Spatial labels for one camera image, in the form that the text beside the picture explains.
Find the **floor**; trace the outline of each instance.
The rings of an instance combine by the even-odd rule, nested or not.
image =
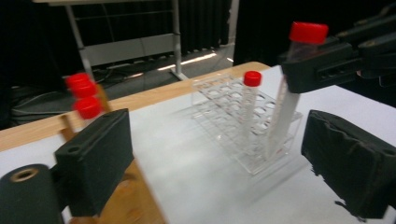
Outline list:
[[[105,88],[109,100],[147,91],[178,82],[169,66],[174,63],[172,56],[146,62],[134,62],[113,69],[94,70],[95,80]],[[210,72],[233,66],[233,44],[219,49],[192,52],[182,57],[182,73],[188,77],[198,77]],[[45,92],[30,95],[19,100],[12,108],[12,126],[44,119],[68,112],[75,102],[69,92]]]

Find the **test tube rack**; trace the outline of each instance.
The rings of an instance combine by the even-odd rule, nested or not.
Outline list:
[[[281,158],[290,151],[302,114],[295,112],[285,143],[276,155],[265,158],[267,129],[276,106],[275,99],[259,91],[248,137],[241,133],[242,90],[240,78],[228,74],[196,79],[192,83],[193,118],[213,136],[250,174],[255,175],[269,167],[279,166]]]

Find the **clear acrylic rack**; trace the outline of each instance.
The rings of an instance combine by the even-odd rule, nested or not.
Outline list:
[[[276,155],[265,158],[267,129],[276,106],[275,100],[259,91],[248,137],[241,133],[241,102],[243,83],[228,74],[196,79],[192,83],[193,118],[250,174],[257,174],[271,166],[287,162],[287,154],[300,125],[302,114],[295,112],[285,143]]]

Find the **red screw cap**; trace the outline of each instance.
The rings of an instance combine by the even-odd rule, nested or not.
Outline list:
[[[289,39],[307,44],[323,44],[329,27],[326,24],[295,21],[291,26]]]
[[[83,119],[93,119],[101,112],[100,101],[92,96],[77,100],[73,104],[73,108]]]
[[[88,76],[88,74],[86,73],[77,73],[74,74],[73,76],[67,77],[65,82],[68,88],[72,88],[74,85],[80,83],[80,82],[85,82],[85,81],[89,81],[90,80],[90,76]]]
[[[91,81],[81,81],[75,83],[74,86],[70,88],[70,91],[77,98],[85,98],[89,96],[94,96],[97,93],[96,85]]]
[[[248,71],[244,76],[244,84],[249,87],[258,87],[262,83],[262,74],[256,71]]]

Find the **metal leg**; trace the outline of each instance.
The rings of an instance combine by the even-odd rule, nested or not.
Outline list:
[[[91,64],[90,64],[90,61],[88,60],[88,56],[87,56],[87,52],[85,51],[84,44],[82,43],[81,35],[78,30],[78,26],[76,23],[76,18],[73,13],[73,9],[71,6],[64,6],[64,7],[66,8],[67,17],[69,18],[69,22],[70,22],[70,25],[72,26],[73,34],[74,34],[74,37],[75,37],[77,45],[78,45],[78,51],[79,51],[79,56],[81,57],[81,60],[82,60],[82,65],[84,66],[85,72],[90,75],[92,80],[94,80]]]
[[[173,8],[173,30],[174,30],[174,53],[176,60],[176,69],[172,73],[180,80],[188,79],[181,73],[181,45],[180,45],[180,29],[178,20],[178,0],[172,0]]]

